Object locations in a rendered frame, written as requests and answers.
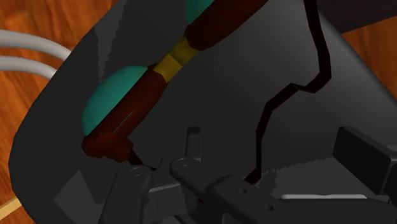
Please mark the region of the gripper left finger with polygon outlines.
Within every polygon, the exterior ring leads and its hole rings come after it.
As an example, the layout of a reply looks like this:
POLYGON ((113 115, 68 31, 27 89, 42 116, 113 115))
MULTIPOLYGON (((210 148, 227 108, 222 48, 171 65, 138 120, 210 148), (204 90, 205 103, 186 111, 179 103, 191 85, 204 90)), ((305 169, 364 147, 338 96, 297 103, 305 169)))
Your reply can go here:
MULTIPOLYGON (((199 161, 178 157, 171 176, 204 201, 199 217, 229 214, 241 224, 280 224, 281 202, 232 176, 219 176, 199 161)), ((98 224, 143 224, 144 205, 153 184, 153 171, 142 165, 123 164, 113 180, 98 224)))

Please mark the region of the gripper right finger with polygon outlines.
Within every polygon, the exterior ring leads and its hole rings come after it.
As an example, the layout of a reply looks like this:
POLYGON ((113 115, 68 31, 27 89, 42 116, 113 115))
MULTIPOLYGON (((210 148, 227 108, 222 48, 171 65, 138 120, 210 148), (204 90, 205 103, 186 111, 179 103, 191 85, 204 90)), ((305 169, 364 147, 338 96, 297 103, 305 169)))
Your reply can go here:
POLYGON ((387 195, 397 206, 397 151, 352 127, 340 127, 333 157, 374 194, 387 195))

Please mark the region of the dark grey rounded table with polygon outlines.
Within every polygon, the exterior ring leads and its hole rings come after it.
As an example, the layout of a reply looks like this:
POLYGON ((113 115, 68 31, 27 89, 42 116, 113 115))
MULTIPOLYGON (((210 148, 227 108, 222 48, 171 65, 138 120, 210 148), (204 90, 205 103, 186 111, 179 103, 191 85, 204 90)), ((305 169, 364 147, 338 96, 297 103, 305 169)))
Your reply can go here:
MULTIPOLYGON (((117 163, 83 154, 81 114, 101 78, 158 59, 181 35, 183 0, 121 0, 81 39, 13 139, 11 185, 37 224, 94 224, 117 163)), ((380 144, 397 144, 397 99, 327 19, 331 80, 276 109, 264 137, 263 185, 280 193, 370 191, 331 157, 340 126, 380 144)), ((132 142, 149 164, 181 150, 201 128, 203 162, 223 173, 254 167, 254 128, 265 102, 288 83, 307 83, 317 57, 303 0, 270 0, 220 44, 202 52, 171 82, 132 142)))

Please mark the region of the dark red yellow teal tool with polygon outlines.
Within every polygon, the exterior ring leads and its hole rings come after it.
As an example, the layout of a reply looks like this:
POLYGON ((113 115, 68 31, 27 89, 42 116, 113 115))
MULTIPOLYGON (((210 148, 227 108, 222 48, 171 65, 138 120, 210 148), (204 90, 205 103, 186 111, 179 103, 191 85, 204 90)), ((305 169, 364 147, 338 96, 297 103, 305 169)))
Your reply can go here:
POLYGON ((161 98, 168 82, 199 51, 204 51, 237 30, 268 0, 214 0, 200 10, 183 37, 159 62, 139 74, 99 123, 84 137, 83 151, 90 157, 118 162, 138 157, 127 139, 161 98))

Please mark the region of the grey tubular frame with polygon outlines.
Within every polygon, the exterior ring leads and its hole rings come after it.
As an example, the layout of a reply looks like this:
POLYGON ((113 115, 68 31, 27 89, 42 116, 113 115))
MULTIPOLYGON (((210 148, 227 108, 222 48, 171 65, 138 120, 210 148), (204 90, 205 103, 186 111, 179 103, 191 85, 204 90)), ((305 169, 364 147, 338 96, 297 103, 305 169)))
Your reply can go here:
MULTIPOLYGON (((35 50, 52 55, 65 61, 71 51, 46 38, 16 31, 0 29, 0 46, 35 50)), ((35 60, 0 55, 0 71, 20 71, 51 79, 57 72, 55 68, 35 60)))

